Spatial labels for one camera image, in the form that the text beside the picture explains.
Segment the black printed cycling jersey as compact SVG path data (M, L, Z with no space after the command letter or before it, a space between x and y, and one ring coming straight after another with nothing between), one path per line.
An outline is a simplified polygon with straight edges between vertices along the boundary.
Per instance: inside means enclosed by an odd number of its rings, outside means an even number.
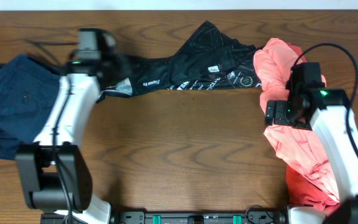
M225 90L260 87L253 58L257 48L244 45L205 21L172 56L126 56L131 75L102 90L105 97L129 98L157 90Z

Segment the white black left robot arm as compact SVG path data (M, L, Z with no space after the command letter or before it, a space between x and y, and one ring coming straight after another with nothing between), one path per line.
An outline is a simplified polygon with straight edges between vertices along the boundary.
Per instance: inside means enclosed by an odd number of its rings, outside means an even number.
M16 152L26 205L61 223L112 223L112 206L93 193L80 152L85 127L102 91L131 75L112 33L81 28L78 47L62 67L48 120L31 144Z

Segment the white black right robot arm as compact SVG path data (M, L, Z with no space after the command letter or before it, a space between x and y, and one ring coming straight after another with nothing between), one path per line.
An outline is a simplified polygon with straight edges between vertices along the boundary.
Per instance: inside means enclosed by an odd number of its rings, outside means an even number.
M327 215L313 207L289 206L284 223L358 223L358 130L343 89L326 88L320 66L306 62L291 68L287 100L267 103L265 125L290 126L317 134L337 182L340 206Z

